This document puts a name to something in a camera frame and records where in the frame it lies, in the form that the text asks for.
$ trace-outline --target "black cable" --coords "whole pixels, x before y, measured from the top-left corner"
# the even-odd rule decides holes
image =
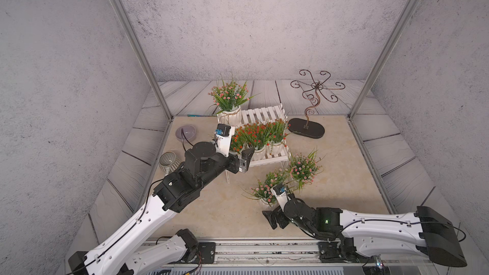
[[[132,229],[134,226],[136,226],[136,224],[139,222],[139,220],[141,220],[141,218],[142,218],[142,217],[143,217],[143,215],[144,215],[144,211],[146,210],[146,206],[148,205],[148,199],[149,199],[149,197],[150,197],[151,186],[153,186],[155,183],[161,182],[162,180],[163,180],[163,179],[160,179],[160,180],[157,180],[157,181],[154,181],[154,182],[152,182],[152,183],[151,183],[150,188],[149,188],[149,190],[148,190],[148,194],[146,195],[146,202],[145,202],[145,204],[144,204],[144,209],[143,209],[143,212],[141,213],[141,216],[139,216],[138,220],[137,220],[137,221],[136,221],[134,224],[132,224],[132,226],[131,226],[131,227],[130,227],[130,228],[129,228],[129,229],[128,229],[128,230],[127,230],[127,231],[126,231],[126,232],[125,232],[125,233],[124,233],[122,236],[120,236],[120,237],[119,237],[119,239],[117,239],[117,240],[116,240],[114,243],[112,243],[112,244],[111,244],[111,246],[109,246],[109,247],[108,247],[108,249],[106,249],[105,251],[103,251],[103,252],[102,252],[102,253],[101,253],[101,254],[98,256],[98,258],[99,258],[99,259],[100,259],[100,258],[102,257],[102,255],[104,255],[104,254],[105,254],[105,253],[106,253],[108,250],[110,250],[110,249],[111,249],[111,248],[112,248],[112,247],[113,247],[113,246],[114,246],[114,245],[115,245],[117,242],[119,242],[119,240],[120,240],[120,239],[122,239],[122,238],[123,238],[125,235],[127,235],[127,233],[128,233],[128,232],[129,232],[129,231],[130,231],[130,230],[131,230],[131,229]],[[92,264],[92,263],[94,263],[94,262],[95,262],[95,260],[92,260],[92,261],[90,261],[90,262],[89,262],[89,264],[87,264],[87,265],[85,265],[85,266],[83,266],[83,267],[81,267],[81,268],[79,268],[79,269],[76,269],[76,270],[74,270],[74,271],[73,271],[73,272],[71,272],[71,273],[67,273],[67,274],[65,274],[65,275],[71,275],[71,274],[74,274],[75,272],[78,272],[78,271],[80,271],[80,270],[82,270],[82,269],[86,269],[86,268],[87,268],[87,266],[91,265],[91,264]]]
[[[450,227],[453,227],[455,228],[456,230],[458,230],[459,232],[463,233],[464,234],[464,237],[460,240],[458,240],[458,242],[462,242],[465,240],[465,238],[467,238],[467,234],[465,233],[465,231],[459,229],[458,227],[455,227],[453,225],[450,225],[448,223],[440,223],[440,222],[436,222],[436,221],[429,221],[429,222],[417,222],[417,223],[412,223],[412,224],[423,224],[423,223],[438,223],[438,224],[441,224],[441,225],[447,225],[447,226],[450,226]]]
[[[192,274],[193,272],[195,272],[196,269],[198,269],[200,266],[202,266],[202,258],[199,254],[197,254],[197,256],[199,256],[199,264],[195,268],[193,268],[192,270],[185,272],[185,275]]]
[[[182,140],[182,146],[183,146],[183,150],[184,150],[185,152],[187,152],[187,149],[185,149],[185,144],[183,144],[183,136],[182,136],[182,138],[180,138],[180,139]]]
[[[171,273],[171,272],[172,272],[172,270],[161,270],[158,273],[156,273],[156,275],[162,275],[162,274]]]
[[[81,270],[83,270],[83,269],[86,269],[86,268],[87,268],[87,266],[91,265],[91,264],[92,264],[92,263],[94,263],[94,262],[95,262],[95,260],[93,260],[93,261],[92,261],[92,262],[90,262],[89,264],[84,265],[84,266],[82,266],[81,268],[76,269],[76,270],[74,270],[73,272],[68,273],[68,274],[65,274],[65,275],[75,274],[75,272],[78,272],[78,271],[81,271]]]
[[[349,227],[350,225],[353,225],[353,224],[358,223],[358,222],[366,222],[366,221],[395,222],[395,223],[401,223],[401,224],[406,224],[406,225],[416,225],[416,224],[423,224],[423,223],[436,223],[436,224],[440,224],[440,225],[447,225],[447,226],[453,227],[453,228],[457,229],[458,231],[460,231],[461,233],[463,233],[463,234],[464,234],[464,237],[463,237],[462,239],[458,240],[458,242],[462,242],[462,241],[464,241],[464,240],[465,240],[465,238],[467,237],[467,234],[466,234],[466,233],[465,233],[463,230],[461,230],[461,229],[459,229],[458,227],[455,227],[455,226],[453,226],[453,225],[451,225],[451,224],[448,224],[448,223],[441,223],[441,222],[437,222],[437,221],[428,221],[428,222],[415,222],[415,223],[407,223],[407,222],[402,222],[402,221],[397,221],[397,220],[388,220],[388,219],[365,219],[365,220],[358,220],[358,221],[355,221],[355,222],[352,222],[352,223],[349,223],[348,225],[346,225],[346,226],[345,226],[345,227],[344,227],[344,228],[343,228],[343,229],[342,229],[342,230],[339,232],[339,234],[340,234],[342,231],[344,231],[344,230],[345,230],[347,227]]]
[[[187,136],[185,136],[185,133],[183,132],[183,129],[181,130],[182,131],[182,136],[185,138],[185,140],[191,145],[191,146],[194,146],[190,141],[188,141],[187,139]]]
[[[161,238],[166,238],[166,236],[161,236],[160,238],[156,239],[156,244],[155,244],[155,245],[158,245],[158,241],[159,241]]]
[[[372,259],[372,256],[368,257],[367,262],[365,262],[362,267],[366,266],[367,263],[369,263],[371,259]]]

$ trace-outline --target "potted plant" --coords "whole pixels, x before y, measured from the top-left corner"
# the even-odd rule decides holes
[[[265,158],[266,144],[268,144],[272,137],[271,126],[272,125],[269,123],[264,125],[257,121],[255,123],[248,123],[237,129],[236,134],[238,135],[238,138],[242,140],[242,143],[246,144],[248,147],[255,148],[255,152],[251,158],[252,161],[258,161]]]
[[[243,86],[236,83],[233,79],[223,86],[214,86],[209,93],[214,98],[214,105],[220,107],[217,113],[219,121],[226,125],[239,126],[241,124],[241,104],[250,100],[253,96],[247,97],[248,88],[245,82]]]
[[[274,122],[269,122],[271,128],[271,137],[270,141],[267,143],[267,154],[278,154],[284,151],[284,148],[287,147],[285,144],[285,137],[288,134],[285,134],[285,129],[287,128],[288,123],[283,119],[279,118]]]
[[[258,185],[250,187],[250,192],[245,191],[251,197],[248,199],[258,200],[261,204],[272,207],[277,203],[277,198],[272,194],[271,188],[278,183],[284,183],[287,179],[283,169],[276,169],[266,174],[265,181],[258,180]]]
[[[231,144],[229,145],[229,153],[231,154],[241,154],[243,147],[246,148],[247,140],[242,135],[242,127],[235,130],[233,137],[231,137]]]
[[[317,150],[313,150],[309,155],[296,154],[289,157],[289,175],[297,182],[297,189],[302,190],[306,184],[312,184],[314,176],[319,174],[322,166],[318,166],[316,161]]]

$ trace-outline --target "black mounting plate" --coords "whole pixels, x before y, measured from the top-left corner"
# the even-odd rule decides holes
[[[289,120],[289,124],[289,131],[297,135],[314,139],[321,138],[324,135],[324,126],[314,121],[309,121],[308,123],[307,120],[304,119],[292,118]]]
[[[202,264],[213,264],[214,256],[216,254],[216,243],[215,242],[199,242],[199,248],[197,253],[200,254],[202,258]],[[175,261],[174,263],[185,263],[184,261]],[[199,257],[195,255],[194,259],[187,263],[199,264]]]

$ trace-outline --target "metal rail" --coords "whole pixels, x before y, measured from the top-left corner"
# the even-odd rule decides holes
[[[377,58],[377,61],[375,62],[374,66],[372,67],[372,70],[370,70],[370,73],[367,76],[367,79],[365,80],[365,83],[363,84],[362,89],[360,90],[360,94],[358,95],[357,100],[355,101],[355,104],[351,108],[350,113],[348,114],[348,117],[350,119],[353,119],[355,115],[358,112],[358,109],[361,107],[363,100],[367,96],[368,92],[372,88],[372,86],[375,83],[375,80],[377,79],[379,73],[382,70],[382,67],[384,66],[385,62],[387,61],[390,53],[394,49],[394,46],[396,45],[397,41],[399,40],[400,35],[402,34],[402,31],[406,27],[407,22],[411,18],[411,15],[413,14],[414,10],[416,9],[416,6],[418,5],[420,0],[407,0],[406,4],[404,5],[404,8],[402,9],[396,24],[394,25],[394,28],[392,29],[391,34],[389,35],[389,38],[384,44],[384,48],[382,49],[380,55]]]
[[[168,104],[166,104],[165,98],[163,97],[158,82],[155,79],[155,75],[151,70],[151,66],[148,61],[148,58],[146,58],[146,55],[144,54],[143,47],[139,43],[138,37],[136,36],[134,29],[132,28],[126,10],[122,5],[122,1],[110,0],[110,2],[114,8],[115,13],[117,14],[117,17],[119,18],[122,27],[124,28],[124,31],[126,32],[127,39],[129,40],[129,43],[131,44],[131,47],[134,50],[134,53],[136,53],[136,56],[138,57],[139,64],[141,64],[141,68],[143,69],[144,74],[148,78],[148,82],[150,83],[151,88],[155,92],[156,99],[158,100],[159,104],[163,108],[163,111],[165,112],[166,116],[169,119],[171,119],[173,116],[170,111],[170,108],[168,107]]]

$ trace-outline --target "white flower pot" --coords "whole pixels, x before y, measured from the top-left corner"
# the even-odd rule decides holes
[[[283,143],[276,143],[276,144],[270,143],[268,147],[269,147],[268,154],[272,153],[273,155],[277,155],[279,153],[282,153],[282,156],[285,156],[285,152],[284,152],[285,147]]]
[[[266,146],[261,148],[260,150],[255,150],[255,153],[253,153],[253,156],[251,157],[252,161],[259,161],[265,158],[266,154]]]
[[[258,200],[258,203],[260,204],[260,208],[264,209],[264,210],[274,210],[278,205],[277,201],[275,201],[275,203],[273,203],[273,204],[269,204],[264,199]]]
[[[221,123],[238,127],[241,125],[241,106],[230,112],[223,111],[218,114],[218,117]]]

